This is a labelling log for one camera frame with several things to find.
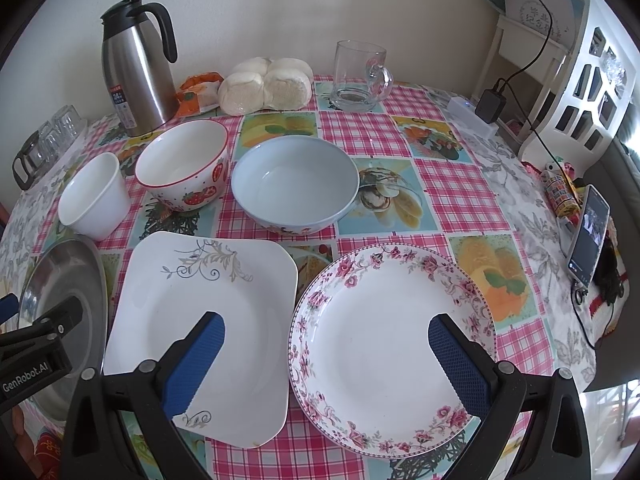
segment thermos handle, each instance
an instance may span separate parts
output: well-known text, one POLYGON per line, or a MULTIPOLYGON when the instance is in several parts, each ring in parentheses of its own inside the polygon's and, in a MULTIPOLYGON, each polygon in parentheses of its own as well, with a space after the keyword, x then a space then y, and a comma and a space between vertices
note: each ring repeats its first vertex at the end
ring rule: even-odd
POLYGON ((14 158, 14 163, 11 165, 11 169, 14 171, 14 179, 15 183, 20 187, 21 190, 27 191, 34 181, 34 176, 27 171, 27 168, 24 164, 24 154, 22 152, 18 153, 14 158), (18 175, 15 171, 15 161, 20 160, 20 164, 22 165, 22 169, 24 173, 27 175, 27 180, 21 179, 20 175, 18 175))
POLYGON ((174 26, 171 24, 169 11, 162 4, 145 4, 131 9, 127 16, 133 17, 142 12, 151 12, 158 20, 160 34, 162 35, 162 50, 169 63, 175 63, 178 59, 178 49, 175 46, 174 26))

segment metal plate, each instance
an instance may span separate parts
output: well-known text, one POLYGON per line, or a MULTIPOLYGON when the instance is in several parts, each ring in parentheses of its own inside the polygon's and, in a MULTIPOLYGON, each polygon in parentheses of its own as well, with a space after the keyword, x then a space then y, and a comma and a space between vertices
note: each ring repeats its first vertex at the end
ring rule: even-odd
POLYGON ((82 321, 62 339, 73 369, 31 397, 43 415, 58 423, 66 420, 82 370, 102 369, 107 340, 104 267, 94 243, 85 237, 60 240, 42 255, 20 298, 18 328, 30 326, 69 296, 82 304, 82 321))

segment checkered tablecloth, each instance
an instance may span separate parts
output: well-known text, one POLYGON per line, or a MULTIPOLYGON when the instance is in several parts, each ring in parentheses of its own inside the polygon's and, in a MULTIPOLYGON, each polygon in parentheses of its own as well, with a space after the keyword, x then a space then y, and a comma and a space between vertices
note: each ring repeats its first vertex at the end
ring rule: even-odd
MULTIPOLYGON (((473 240, 488 240, 482 243, 489 248, 500 247, 502 254, 513 248, 510 251, 515 254, 516 261, 519 258, 520 267, 517 264, 516 267, 522 270, 523 286, 528 286, 526 290, 530 292, 527 301, 523 302, 521 315, 497 324, 498 357, 512 361, 523 372, 550 374, 554 368, 554 352, 545 322, 545 307, 523 245, 504 217, 473 153, 469 152, 455 127, 445 122, 438 104, 428 97, 428 89, 400 83, 372 112, 353 114, 332 109, 326 98, 330 85, 328 78, 319 76, 312 101, 303 110, 283 112, 280 117, 274 117, 278 114, 269 117, 266 112, 245 118, 216 116, 213 112, 206 116, 228 129, 234 161, 257 143, 257 139, 264 138, 255 136, 256 128, 259 129, 256 124, 271 120, 282 124, 288 134, 318 136, 336 144, 354 158, 361 170, 375 166, 396 171, 418 197, 422 217, 413 218, 416 223, 412 225, 403 223, 398 217, 385 226, 376 222, 376 216, 371 212, 361 208, 317 234, 284 238, 248 218, 230 189, 197 214, 171 214, 145 193, 133 177, 132 168, 144 146, 179 121, 171 121, 153 134, 129 139, 117 119, 107 117, 94 124, 78 164, 64 182, 101 152, 114 152, 121 161, 132 199, 131 210, 116 231, 98 244, 110 288, 111 320, 116 314, 131 253, 140 240, 155 230, 219 238, 268 238, 285 246, 324 245, 331 249, 333 259, 374 242, 408 242, 458 259, 461 251, 466 250, 466 240, 476 237, 473 240)), ((58 222, 57 206, 58 199, 55 199, 38 232, 31 256, 39 256, 65 236, 66 231, 58 222)), ((493 309, 490 298, 488 303, 493 309)), ((333 444, 307 420, 293 395, 289 402, 289 415, 283 430, 257 449, 238 449, 207 441, 206 463, 213 477, 220 480, 437 479, 475 427, 472 424, 459 439, 430 452, 429 460, 423 456, 402 463, 380 461, 333 444)), ((34 406, 28 406, 28 412, 38 416, 34 406)), ((522 434, 526 420, 521 417, 514 437, 522 434)))

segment white bowl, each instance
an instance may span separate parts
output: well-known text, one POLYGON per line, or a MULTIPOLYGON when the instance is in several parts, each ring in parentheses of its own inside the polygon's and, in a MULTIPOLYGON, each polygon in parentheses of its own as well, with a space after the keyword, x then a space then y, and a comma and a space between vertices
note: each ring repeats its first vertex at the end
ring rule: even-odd
POLYGON ((231 189, 256 223, 307 235, 345 215, 356 197, 358 168, 326 140, 285 136, 254 146, 236 164, 231 189))
POLYGON ((113 153, 101 153, 78 171, 66 185, 58 203, 62 225, 100 241, 127 216, 131 199, 113 153))
POLYGON ((226 128, 203 119, 155 138, 138 157, 136 179, 169 209, 190 211, 222 195, 228 167, 226 128))

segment round floral plate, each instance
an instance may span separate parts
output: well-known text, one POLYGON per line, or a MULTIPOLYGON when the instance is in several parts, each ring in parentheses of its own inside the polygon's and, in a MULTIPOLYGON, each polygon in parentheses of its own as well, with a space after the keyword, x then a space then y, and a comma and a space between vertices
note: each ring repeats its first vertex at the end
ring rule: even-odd
POLYGON ((341 446, 378 458, 424 453, 458 434, 471 416, 427 336, 443 312, 495 359, 486 301, 438 253, 375 244, 320 272, 289 333, 291 383, 311 422, 341 446))

